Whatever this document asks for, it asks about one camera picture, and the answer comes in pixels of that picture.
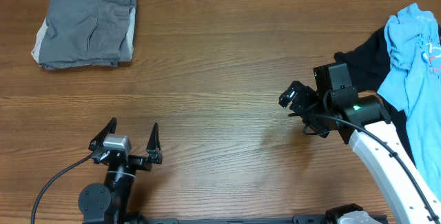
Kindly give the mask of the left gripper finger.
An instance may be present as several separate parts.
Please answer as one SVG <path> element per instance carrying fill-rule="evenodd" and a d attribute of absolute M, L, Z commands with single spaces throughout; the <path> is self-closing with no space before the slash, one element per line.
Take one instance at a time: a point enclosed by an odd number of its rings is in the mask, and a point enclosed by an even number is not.
<path fill-rule="evenodd" d="M 149 141 L 147 143 L 146 152 L 150 155 L 157 155 L 159 156 L 162 154 L 161 151 L 161 145 L 159 141 L 159 130 L 158 130 L 158 123 L 155 123 L 153 125 Z"/>
<path fill-rule="evenodd" d="M 116 126 L 117 119 L 112 117 L 109 123 L 90 141 L 89 148 L 102 147 L 106 136 L 115 133 Z"/>

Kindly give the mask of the grey shorts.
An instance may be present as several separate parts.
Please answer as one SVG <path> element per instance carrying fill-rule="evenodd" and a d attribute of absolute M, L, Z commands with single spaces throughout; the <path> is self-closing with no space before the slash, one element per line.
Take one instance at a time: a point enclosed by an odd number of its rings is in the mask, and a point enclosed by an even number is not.
<path fill-rule="evenodd" d="M 122 45 L 132 8 L 136 0 L 50 0 L 38 65 L 58 70 L 128 63 Z"/>

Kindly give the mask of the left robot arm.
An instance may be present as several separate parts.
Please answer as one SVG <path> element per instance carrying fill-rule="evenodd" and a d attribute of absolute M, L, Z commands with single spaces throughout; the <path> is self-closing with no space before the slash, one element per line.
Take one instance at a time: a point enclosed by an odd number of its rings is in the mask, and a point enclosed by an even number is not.
<path fill-rule="evenodd" d="M 127 205 L 136 173 L 149 172 L 153 164 L 163 162 L 158 124 L 153 125 L 146 156 L 131 154 L 130 139 L 116 134 L 116 125 L 116 118 L 112 118 L 90 141 L 91 159 L 95 164 L 106 165 L 107 173 L 103 183 L 90 184 L 79 194 L 85 224 L 147 223 L 141 213 L 128 213 Z"/>

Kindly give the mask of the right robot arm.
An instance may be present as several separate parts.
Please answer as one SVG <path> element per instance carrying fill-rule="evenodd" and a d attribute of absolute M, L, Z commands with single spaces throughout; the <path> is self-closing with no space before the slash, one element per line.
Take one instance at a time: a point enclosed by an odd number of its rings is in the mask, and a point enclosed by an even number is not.
<path fill-rule="evenodd" d="M 308 136 L 337 131 L 364 163 L 397 223 L 439 223 L 440 201 L 405 152 L 391 116 L 376 96 L 358 96 L 346 63 L 315 67 L 316 89 L 293 81 L 278 103 Z"/>

